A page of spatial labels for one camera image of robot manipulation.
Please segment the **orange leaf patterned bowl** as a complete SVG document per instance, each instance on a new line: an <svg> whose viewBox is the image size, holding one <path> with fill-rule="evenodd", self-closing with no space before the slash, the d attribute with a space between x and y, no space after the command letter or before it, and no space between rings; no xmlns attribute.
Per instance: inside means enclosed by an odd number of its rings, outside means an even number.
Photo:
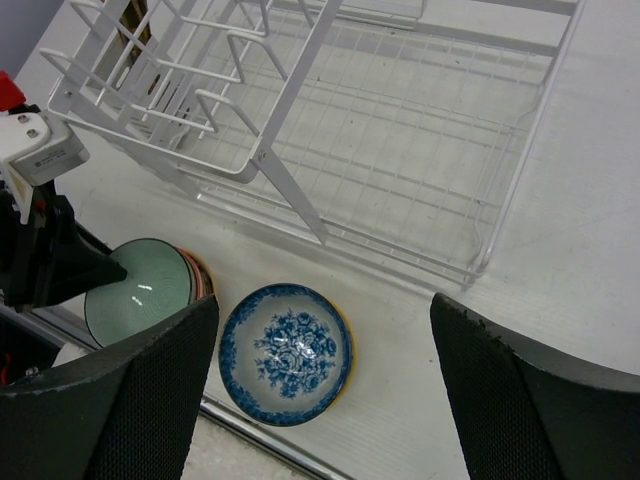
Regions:
<svg viewBox="0 0 640 480"><path fill-rule="evenodd" d="M198 263L199 263L200 270L202 271L202 276L207 279L210 293L216 296L217 295L216 280L211 268L203 260L199 260Z"/></svg>

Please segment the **blue floral bowl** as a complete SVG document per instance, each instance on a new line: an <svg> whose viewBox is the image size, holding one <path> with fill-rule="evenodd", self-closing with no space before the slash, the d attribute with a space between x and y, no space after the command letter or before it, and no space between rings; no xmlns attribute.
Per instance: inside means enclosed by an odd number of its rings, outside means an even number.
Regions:
<svg viewBox="0 0 640 480"><path fill-rule="evenodd" d="M234 404L275 427L326 411L349 373L346 327L329 300L296 283L263 286L243 298L222 330L218 367Z"/></svg>

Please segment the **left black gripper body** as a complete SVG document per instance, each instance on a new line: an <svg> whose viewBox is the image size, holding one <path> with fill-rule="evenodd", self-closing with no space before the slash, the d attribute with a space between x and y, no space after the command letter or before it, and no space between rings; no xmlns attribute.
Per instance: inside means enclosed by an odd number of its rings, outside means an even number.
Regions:
<svg viewBox="0 0 640 480"><path fill-rule="evenodd" d="M54 184L36 187L24 225L13 196L7 188L1 190L1 296L5 306L25 310L52 305L51 236L46 223L54 197Z"/></svg>

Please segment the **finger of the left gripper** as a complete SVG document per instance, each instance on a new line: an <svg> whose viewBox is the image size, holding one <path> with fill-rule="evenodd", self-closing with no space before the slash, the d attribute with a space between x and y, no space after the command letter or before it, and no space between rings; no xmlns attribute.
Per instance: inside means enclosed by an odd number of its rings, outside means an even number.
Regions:
<svg viewBox="0 0 640 480"><path fill-rule="evenodd" d="M58 305L97 287L122 281L127 271L112 250L80 225L66 196L48 182L36 189L43 224L36 242L34 306Z"/></svg>

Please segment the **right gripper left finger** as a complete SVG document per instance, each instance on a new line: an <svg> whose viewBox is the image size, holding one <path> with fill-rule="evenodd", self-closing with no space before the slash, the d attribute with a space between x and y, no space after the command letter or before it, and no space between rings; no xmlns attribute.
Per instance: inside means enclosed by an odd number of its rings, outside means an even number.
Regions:
<svg viewBox="0 0 640 480"><path fill-rule="evenodd" d="M4 479L178 479L219 322L213 295L1 390Z"/></svg>

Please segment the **yellow teal patterned bowl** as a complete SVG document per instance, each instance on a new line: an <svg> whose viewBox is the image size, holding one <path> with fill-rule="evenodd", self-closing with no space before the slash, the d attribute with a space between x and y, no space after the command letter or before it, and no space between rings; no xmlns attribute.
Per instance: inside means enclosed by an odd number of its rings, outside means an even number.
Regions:
<svg viewBox="0 0 640 480"><path fill-rule="evenodd" d="M344 312L344 310L333 300L329 299L329 304L336 310L336 312L340 315L346 330L347 330L347 334L348 334L348 338L349 338L349 373L345 379L345 381L343 382L340 391L338 392L338 394L336 395L336 397L332 400L329 408L332 408L336 403L338 403L343 397L344 395L349 391L350 386L352 384L353 378L355 376L355 373L357 371L357 364L358 364L358 345L357 345L357 340L356 337L354 335L354 329L352 326L351 321L349 320L348 316L346 315L346 313Z"/></svg>

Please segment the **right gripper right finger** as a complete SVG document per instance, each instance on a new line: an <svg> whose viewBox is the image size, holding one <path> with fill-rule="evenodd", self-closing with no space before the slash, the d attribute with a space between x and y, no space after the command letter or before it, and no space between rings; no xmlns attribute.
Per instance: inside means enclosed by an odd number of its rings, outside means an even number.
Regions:
<svg viewBox="0 0 640 480"><path fill-rule="evenodd" d="M521 335L443 293L430 320L470 478L638 478L638 376Z"/></svg>

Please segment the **red pink patterned bowl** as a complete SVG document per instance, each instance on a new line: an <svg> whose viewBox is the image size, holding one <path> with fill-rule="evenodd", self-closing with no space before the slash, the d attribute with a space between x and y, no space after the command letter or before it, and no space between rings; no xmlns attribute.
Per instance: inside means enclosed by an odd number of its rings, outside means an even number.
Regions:
<svg viewBox="0 0 640 480"><path fill-rule="evenodd" d="M209 284L207 282L207 279L202 276L202 271L200 270L198 263L199 259L188 250L178 248L178 251L185 259L190 270L193 290L192 300L195 301L199 300L202 297L212 295L209 291Z"/></svg>

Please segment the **dark green bowl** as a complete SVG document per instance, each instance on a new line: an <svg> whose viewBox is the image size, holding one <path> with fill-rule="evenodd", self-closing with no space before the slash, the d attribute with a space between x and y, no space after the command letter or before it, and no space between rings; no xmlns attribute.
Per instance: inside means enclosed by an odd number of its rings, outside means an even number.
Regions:
<svg viewBox="0 0 640 480"><path fill-rule="evenodd" d="M146 330L191 302L190 268L171 244L136 239L117 247L110 258L126 270L126 277L88 291L84 300L88 330L100 346Z"/></svg>

